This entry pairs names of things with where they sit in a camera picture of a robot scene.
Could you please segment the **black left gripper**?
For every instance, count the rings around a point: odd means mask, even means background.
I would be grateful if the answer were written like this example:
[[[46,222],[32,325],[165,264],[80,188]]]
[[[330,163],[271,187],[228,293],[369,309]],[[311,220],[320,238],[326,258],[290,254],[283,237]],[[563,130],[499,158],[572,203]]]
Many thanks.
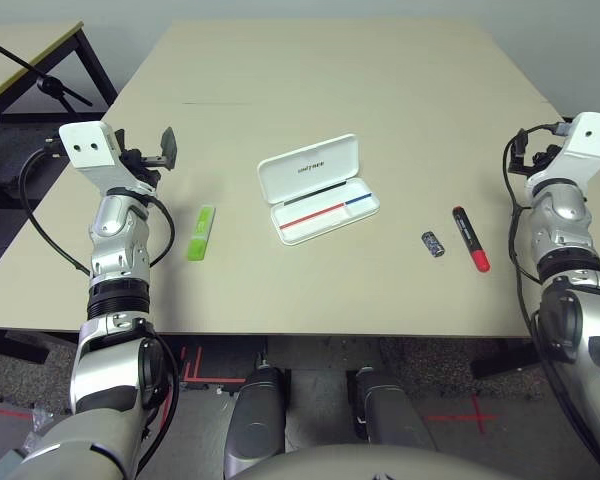
[[[150,186],[157,186],[161,179],[158,168],[173,170],[177,158],[177,143],[174,131],[167,127],[161,137],[161,156],[145,157],[139,149],[125,147],[125,131],[117,130],[117,142],[120,147],[120,161],[139,181]]]

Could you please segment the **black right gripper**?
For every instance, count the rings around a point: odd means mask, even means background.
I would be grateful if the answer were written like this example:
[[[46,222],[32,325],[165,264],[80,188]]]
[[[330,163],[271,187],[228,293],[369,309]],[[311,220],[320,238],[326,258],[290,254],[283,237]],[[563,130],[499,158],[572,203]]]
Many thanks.
[[[537,152],[533,155],[531,166],[525,166],[526,130],[520,129],[512,139],[510,145],[510,172],[534,175],[544,171],[559,153],[560,147],[555,144],[550,144],[545,151]]]

